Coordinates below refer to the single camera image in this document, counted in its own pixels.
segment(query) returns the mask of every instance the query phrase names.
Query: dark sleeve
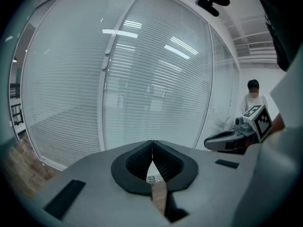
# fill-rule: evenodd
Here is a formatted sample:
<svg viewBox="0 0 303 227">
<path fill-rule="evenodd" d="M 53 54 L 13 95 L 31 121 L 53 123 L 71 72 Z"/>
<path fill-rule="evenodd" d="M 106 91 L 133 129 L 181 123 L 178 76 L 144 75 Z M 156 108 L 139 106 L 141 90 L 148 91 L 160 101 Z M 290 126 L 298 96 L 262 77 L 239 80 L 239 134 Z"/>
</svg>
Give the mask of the dark sleeve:
<svg viewBox="0 0 303 227">
<path fill-rule="evenodd" d="M 282 68 L 287 70 L 303 41 L 301 0 L 260 0 L 275 34 L 273 41 Z"/>
</svg>

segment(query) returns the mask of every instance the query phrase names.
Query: white shirt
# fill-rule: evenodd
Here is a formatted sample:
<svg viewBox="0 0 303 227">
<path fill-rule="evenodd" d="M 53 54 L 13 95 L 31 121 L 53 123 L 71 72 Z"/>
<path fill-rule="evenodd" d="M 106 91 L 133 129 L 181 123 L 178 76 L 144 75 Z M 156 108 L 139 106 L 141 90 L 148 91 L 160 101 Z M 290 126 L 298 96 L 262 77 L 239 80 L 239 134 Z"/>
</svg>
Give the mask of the white shirt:
<svg viewBox="0 0 303 227">
<path fill-rule="evenodd" d="M 245 95 L 242 104 L 241 104 L 241 112 L 245 113 L 247 110 L 251 109 L 255 105 L 265 105 L 268 110 L 268 101 L 265 95 L 259 95 L 256 98 L 253 98 L 249 93 Z"/>
</svg>

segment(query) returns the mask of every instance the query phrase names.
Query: floor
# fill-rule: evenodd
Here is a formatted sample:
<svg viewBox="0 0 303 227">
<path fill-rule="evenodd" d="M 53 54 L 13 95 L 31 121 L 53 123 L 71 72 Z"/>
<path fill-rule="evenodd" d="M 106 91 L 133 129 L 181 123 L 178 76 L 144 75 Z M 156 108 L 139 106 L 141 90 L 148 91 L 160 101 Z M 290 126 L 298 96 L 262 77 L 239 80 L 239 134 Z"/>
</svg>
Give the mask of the floor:
<svg viewBox="0 0 303 227">
<path fill-rule="evenodd" d="M 12 188 L 27 199 L 31 199 L 48 180 L 60 173 L 37 158 L 26 133 L 20 136 L 20 141 L 4 157 L 3 166 Z M 152 202 L 162 215 L 166 195 L 164 181 L 152 184 Z"/>
</svg>

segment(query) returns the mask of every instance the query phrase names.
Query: black hair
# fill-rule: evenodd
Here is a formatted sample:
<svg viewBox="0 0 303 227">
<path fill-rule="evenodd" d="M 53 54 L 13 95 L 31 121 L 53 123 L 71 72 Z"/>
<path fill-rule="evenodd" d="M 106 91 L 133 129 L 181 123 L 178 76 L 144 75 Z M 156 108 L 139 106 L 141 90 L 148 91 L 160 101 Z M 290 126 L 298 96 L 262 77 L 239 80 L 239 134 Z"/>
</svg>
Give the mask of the black hair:
<svg viewBox="0 0 303 227">
<path fill-rule="evenodd" d="M 259 87 L 259 82 L 256 79 L 248 81 L 247 87 L 248 87 L 248 89 L 250 89 L 252 87 L 256 87 L 258 89 L 260 88 Z"/>
</svg>

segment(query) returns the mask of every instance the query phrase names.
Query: wooden floor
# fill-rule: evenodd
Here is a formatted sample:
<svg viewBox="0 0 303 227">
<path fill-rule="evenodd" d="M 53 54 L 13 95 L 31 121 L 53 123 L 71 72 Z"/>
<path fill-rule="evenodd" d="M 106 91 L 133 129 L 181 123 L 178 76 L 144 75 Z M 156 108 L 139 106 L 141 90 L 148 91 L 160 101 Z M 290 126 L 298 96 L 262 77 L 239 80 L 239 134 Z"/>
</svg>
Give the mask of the wooden floor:
<svg viewBox="0 0 303 227">
<path fill-rule="evenodd" d="M 60 172 L 37 158 L 26 133 L 3 158 L 3 171 L 12 188 L 27 199 L 32 198 L 48 180 Z"/>
</svg>

